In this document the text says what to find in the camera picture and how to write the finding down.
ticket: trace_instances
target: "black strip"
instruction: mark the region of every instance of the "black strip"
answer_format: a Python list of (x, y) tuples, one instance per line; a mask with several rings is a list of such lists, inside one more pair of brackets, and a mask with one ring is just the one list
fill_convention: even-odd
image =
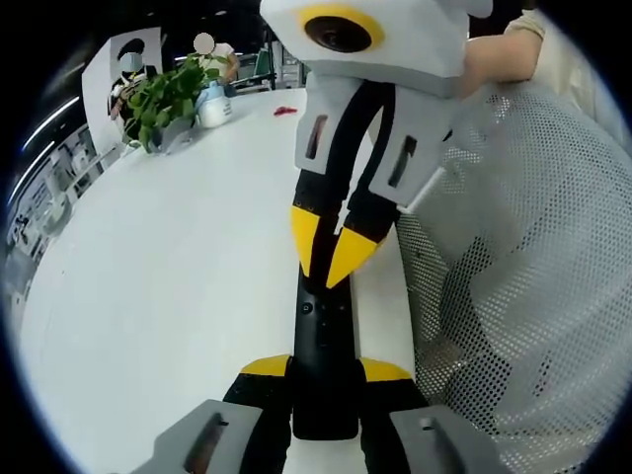
[(392, 84), (384, 84), (383, 86), (384, 102), (379, 133), (368, 163), (366, 163), (362, 176), (357, 182), (357, 187), (349, 199), (347, 208), (350, 212), (345, 220), (345, 227), (376, 243), (381, 242), (386, 237), (393, 222), (399, 216), (395, 202), (375, 195), (368, 190), (386, 151), (395, 119), (395, 86)]
[(338, 215), (349, 194), (359, 145), (371, 121), (385, 105), (384, 101), (390, 101), (393, 91), (390, 84), (364, 81), (360, 85), (334, 132), (325, 175), (303, 170), (296, 184), (294, 205), (321, 216)]
[(292, 384), (294, 435), (335, 440), (357, 436), (357, 396), (362, 372), (356, 361), (351, 286), (308, 289), (299, 273)]
[(239, 473), (281, 474), (291, 440), (287, 379), (240, 373), (226, 392), (224, 402), (263, 410), (246, 445)]

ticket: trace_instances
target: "sleeve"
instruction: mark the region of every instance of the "sleeve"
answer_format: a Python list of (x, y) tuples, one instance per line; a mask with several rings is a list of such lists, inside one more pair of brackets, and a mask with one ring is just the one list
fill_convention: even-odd
[(541, 15), (533, 10), (522, 10), (522, 16), (516, 18), (507, 25), (505, 33), (517, 32), (519, 30), (528, 30), (536, 33), (544, 40), (544, 22)]
[(224, 48), (222, 49), (222, 53), (225, 54), (226, 56), (228, 56), (228, 54), (232, 54), (233, 52), (235, 52), (235, 48), (231, 46), (230, 44), (228, 44), (227, 42), (225, 42), (223, 46)]

